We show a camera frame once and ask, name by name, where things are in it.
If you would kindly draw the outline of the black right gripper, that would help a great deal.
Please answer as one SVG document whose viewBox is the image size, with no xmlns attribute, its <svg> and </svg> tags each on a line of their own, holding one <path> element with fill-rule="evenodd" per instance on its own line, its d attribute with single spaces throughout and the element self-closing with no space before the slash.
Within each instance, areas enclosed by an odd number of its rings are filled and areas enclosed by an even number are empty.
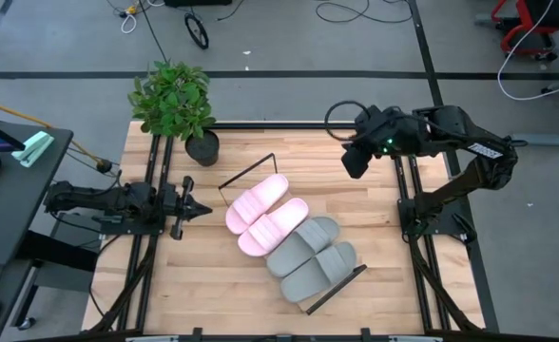
<svg viewBox="0 0 559 342">
<path fill-rule="evenodd" d="M 364 108 L 355 118 L 356 134 L 345 150 L 341 162 L 352 179 L 360 179 L 369 167 L 371 157 L 406 156 L 402 119 L 405 113 L 398 106 L 380 109 Z"/>
</svg>

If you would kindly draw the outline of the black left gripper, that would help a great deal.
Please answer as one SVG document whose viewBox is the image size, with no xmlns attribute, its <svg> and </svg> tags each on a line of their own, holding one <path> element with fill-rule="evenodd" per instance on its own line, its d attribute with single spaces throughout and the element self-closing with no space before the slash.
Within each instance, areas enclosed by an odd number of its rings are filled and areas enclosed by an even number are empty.
<svg viewBox="0 0 559 342">
<path fill-rule="evenodd" d="M 183 236 L 183 222 L 187 218 L 189 211 L 190 192 L 194 187 L 194 181 L 190 176 L 183 177 L 183 193 L 180 195 L 174 184 L 166 183 L 161 187 L 161 210 L 165 217 L 174 217 L 176 221 L 171 226 L 169 235 L 175 240 L 181 240 Z M 191 201 L 191 207 L 195 210 L 191 212 L 191 218 L 205 216 L 209 214 L 211 208 L 196 200 Z"/>
</svg>

